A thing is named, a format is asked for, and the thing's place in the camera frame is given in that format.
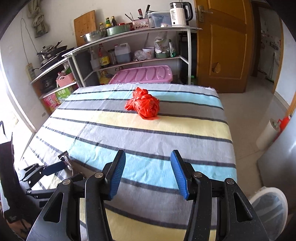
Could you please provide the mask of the white metal shelf rack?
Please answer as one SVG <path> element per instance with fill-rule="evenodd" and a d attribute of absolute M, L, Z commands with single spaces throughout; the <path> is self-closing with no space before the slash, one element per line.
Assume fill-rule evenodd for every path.
<path fill-rule="evenodd" d="M 43 72 L 31 81 L 41 84 L 51 80 L 50 86 L 41 90 L 40 99 L 76 84 L 78 87 L 98 85 L 104 71 L 118 71 L 124 66 L 167 59 L 181 59 L 188 65 L 187 79 L 191 78 L 192 45 L 191 34 L 197 27 L 146 28 L 119 33 L 89 42 L 78 48 L 59 53 L 54 64 L 43 68 Z M 170 51 L 173 43 L 168 32 L 185 32 L 188 38 L 188 52 L 185 56 Z"/>

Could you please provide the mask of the wooden cutting board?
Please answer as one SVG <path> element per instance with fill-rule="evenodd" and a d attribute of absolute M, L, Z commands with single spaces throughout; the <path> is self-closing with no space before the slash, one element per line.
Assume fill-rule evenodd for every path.
<path fill-rule="evenodd" d="M 96 30 L 95 10 L 89 11 L 88 13 L 85 13 L 78 18 L 75 18 L 73 23 L 76 44 L 77 47 L 80 47 L 86 44 L 86 42 L 83 39 L 83 35 Z"/>

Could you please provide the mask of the white trash bin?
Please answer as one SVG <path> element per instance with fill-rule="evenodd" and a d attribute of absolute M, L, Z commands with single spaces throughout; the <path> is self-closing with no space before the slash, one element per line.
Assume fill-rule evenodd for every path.
<path fill-rule="evenodd" d="M 269 240 L 276 240 L 285 229 L 288 203 L 284 193 L 275 187 L 262 187 L 249 202 L 262 222 Z"/>

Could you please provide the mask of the clear storage box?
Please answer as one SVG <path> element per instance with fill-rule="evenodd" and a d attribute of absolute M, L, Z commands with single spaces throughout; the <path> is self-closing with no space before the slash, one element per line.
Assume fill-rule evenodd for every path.
<path fill-rule="evenodd" d="M 158 28 L 165 24 L 171 27 L 171 15 L 169 11 L 155 11 L 149 14 L 149 19 L 152 27 Z"/>

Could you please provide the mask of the steel mixing bowl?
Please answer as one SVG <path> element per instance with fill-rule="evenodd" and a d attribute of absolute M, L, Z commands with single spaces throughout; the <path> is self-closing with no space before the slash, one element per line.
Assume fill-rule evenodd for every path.
<path fill-rule="evenodd" d="M 86 43 L 91 43 L 91 42 L 94 42 L 96 40 L 100 40 L 102 38 L 105 38 L 106 36 L 107 36 L 106 29 L 102 29 L 102 30 L 95 30 L 93 32 L 89 32 L 89 33 L 84 34 L 84 35 L 82 35 L 80 37 L 83 38 L 83 40 Z"/>

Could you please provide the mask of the pink storage basket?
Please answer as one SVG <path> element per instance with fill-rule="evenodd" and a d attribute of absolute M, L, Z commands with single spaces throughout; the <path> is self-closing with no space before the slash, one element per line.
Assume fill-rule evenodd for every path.
<path fill-rule="evenodd" d="M 74 75 L 73 73 L 69 73 L 67 75 L 64 75 L 64 76 L 60 76 L 57 78 L 56 82 L 57 82 L 57 85 L 59 87 L 64 87 L 68 84 L 71 84 L 73 83 L 75 80 L 74 80 Z"/>

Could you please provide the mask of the white oil jug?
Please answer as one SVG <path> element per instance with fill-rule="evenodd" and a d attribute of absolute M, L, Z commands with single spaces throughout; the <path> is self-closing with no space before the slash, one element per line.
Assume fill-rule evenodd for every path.
<path fill-rule="evenodd" d="M 115 45 L 114 51 L 118 64 L 129 63 L 132 61 L 132 53 L 128 43 Z"/>

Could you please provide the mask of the silver refrigerator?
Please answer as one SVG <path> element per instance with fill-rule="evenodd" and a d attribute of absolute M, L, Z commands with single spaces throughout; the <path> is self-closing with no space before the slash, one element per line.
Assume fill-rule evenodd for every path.
<path fill-rule="evenodd" d="M 295 117 L 257 160 L 262 184 L 276 187 L 286 196 L 290 209 L 295 208 Z"/>

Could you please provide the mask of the paper towel roll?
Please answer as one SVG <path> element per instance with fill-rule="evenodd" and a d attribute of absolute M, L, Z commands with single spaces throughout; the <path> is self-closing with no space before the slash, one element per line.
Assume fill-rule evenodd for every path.
<path fill-rule="evenodd" d="M 262 133 L 259 135 L 259 137 L 256 140 L 256 145 L 259 150 L 263 151 L 267 149 L 271 143 L 274 141 L 276 136 L 280 133 L 280 126 L 279 124 L 274 120 L 270 119 Z"/>

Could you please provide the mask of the green pot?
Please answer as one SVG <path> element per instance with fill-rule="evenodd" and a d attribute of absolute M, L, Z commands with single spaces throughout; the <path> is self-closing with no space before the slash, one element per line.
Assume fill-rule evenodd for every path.
<path fill-rule="evenodd" d="M 130 25 L 118 25 L 106 29 L 107 36 L 113 36 L 130 31 Z"/>

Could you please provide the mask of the brown clear wrapper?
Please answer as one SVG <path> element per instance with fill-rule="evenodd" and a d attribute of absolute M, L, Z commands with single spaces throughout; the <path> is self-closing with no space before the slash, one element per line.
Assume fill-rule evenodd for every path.
<path fill-rule="evenodd" d="M 73 176 L 74 175 L 74 169 L 73 169 L 72 164 L 70 163 L 68 152 L 65 151 L 65 152 L 61 153 L 58 156 L 58 159 L 65 164 L 65 166 L 66 166 L 65 169 L 67 170 L 68 173 L 71 173 L 71 175 Z"/>

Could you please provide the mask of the pink utensil basket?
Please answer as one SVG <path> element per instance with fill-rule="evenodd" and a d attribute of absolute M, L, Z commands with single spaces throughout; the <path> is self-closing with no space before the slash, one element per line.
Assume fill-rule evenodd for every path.
<path fill-rule="evenodd" d="M 138 19 L 138 20 L 134 20 L 132 23 L 133 23 L 133 28 L 135 30 L 150 28 L 149 19 Z"/>

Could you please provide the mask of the striped tablecloth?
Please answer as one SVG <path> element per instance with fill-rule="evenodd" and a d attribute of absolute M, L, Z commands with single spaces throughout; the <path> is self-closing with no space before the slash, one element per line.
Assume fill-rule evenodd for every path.
<path fill-rule="evenodd" d="M 15 167 L 51 165 L 62 152 L 85 174 L 126 153 L 118 193 L 106 202 L 115 240 L 182 240 L 191 203 L 180 195 L 170 164 L 178 150 L 196 171 L 219 181 L 236 179 L 234 147 L 218 94 L 210 88 L 143 84 L 159 100 L 155 120 L 125 109 L 134 84 L 74 91 L 33 137 Z"/>

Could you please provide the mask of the white power strip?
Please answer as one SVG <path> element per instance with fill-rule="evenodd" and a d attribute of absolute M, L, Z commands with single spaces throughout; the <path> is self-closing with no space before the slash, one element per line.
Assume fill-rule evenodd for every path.
<path fill-rule="evenodd" d="M 32 82 L 36 78 L 36 74 L 32 63 L 28 63 L 25 67 L 25 70 L 29 78 L 29 81 Z"/>

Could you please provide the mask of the wooden door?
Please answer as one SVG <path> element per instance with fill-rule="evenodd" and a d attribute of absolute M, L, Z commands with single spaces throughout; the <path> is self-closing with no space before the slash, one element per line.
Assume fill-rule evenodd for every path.
<path fill-rule="evenodd" d="M 196 1 L 198 85 L 243 93 L 253 55 L 250 1 Z"/>

